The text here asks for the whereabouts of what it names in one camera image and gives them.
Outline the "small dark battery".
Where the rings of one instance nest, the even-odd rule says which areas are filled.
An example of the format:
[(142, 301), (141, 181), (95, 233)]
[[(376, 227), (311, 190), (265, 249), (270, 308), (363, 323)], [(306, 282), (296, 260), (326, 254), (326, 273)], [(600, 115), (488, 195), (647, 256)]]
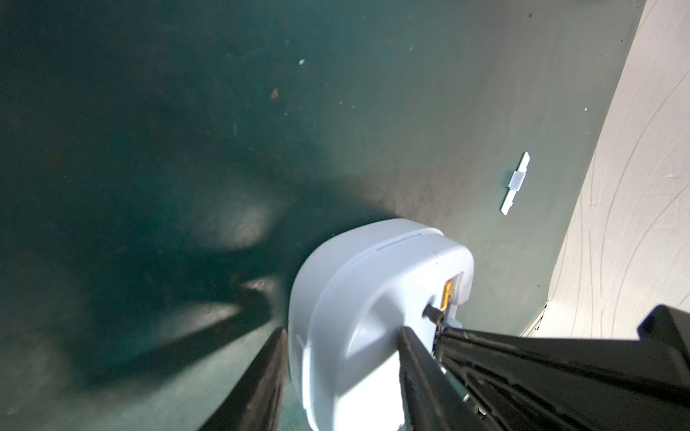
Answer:
[(443, 289), (443, 295), (440, 304), (440, 310), (445, 311), (449, 307), (449, 303), (452, 299), (454, 280), (449, 280), (445, 283)]

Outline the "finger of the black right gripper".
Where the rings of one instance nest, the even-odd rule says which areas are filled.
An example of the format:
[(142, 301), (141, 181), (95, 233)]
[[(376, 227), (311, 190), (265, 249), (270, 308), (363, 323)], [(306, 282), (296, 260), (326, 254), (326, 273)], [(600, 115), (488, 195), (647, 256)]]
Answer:
[(484, 417), (502, 430), (688, 430), (689, 406), (545, 366), (517, 375), (444, 357)]
[(652, 340), (521, 338), (447, 328), (439, 343), (486, 348), (675, 404), (689, 402), (689, 366), (674, 348)]

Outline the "blue clock battery cover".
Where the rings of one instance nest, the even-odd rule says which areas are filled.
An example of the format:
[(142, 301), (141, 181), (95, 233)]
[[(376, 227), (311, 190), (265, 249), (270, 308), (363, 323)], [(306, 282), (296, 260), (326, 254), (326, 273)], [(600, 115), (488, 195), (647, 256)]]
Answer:
[(524, 152), (519, 161), (517, 169), (513, 172), (507, 185), (507, 193), (502, 201), (500, 212), (506, 216), (514, 204), (514, 199), (520, 192), (528, 173), (528, 166), (531, 161), (529, 152)]

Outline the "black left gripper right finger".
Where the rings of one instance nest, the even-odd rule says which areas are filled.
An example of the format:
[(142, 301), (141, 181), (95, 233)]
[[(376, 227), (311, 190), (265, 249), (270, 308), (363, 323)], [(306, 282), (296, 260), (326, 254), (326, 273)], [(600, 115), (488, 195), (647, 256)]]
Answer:
[(397, 335), (399, 380), (405, 424), (411, 430), (499, 430), (487, 407), (478, 411), (441, 371), (415, 331), (402, 326)]

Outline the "blue white alarm clock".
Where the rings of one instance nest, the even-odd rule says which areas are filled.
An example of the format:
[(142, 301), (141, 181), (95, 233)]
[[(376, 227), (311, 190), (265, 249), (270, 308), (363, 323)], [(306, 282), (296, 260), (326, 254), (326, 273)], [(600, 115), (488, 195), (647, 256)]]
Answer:
[(289, 370), (314, 430), (397, 430), (404, 425), (396, 346), (402, 326), (426, 348), (444, 285), (444, 312), (471, 293), (474, 257), (442, 231), (397, 218), (332, 237), (296, 275), (289, 299)]

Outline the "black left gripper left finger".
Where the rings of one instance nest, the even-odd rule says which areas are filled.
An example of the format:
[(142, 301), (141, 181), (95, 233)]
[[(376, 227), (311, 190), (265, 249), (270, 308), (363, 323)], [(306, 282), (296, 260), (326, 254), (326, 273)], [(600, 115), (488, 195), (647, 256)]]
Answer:
[(289, 371), (287, 331), (275, 330), (203, 430), (275, 430)]

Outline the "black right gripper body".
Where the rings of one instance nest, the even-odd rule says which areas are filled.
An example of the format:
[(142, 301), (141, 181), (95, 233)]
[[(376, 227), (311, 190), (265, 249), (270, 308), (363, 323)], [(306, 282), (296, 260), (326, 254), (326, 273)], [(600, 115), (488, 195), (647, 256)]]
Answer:
[(638, 326), (640, 340), (667, 345), (689, 364), (690, 314), (666, 305), (657, 305)]

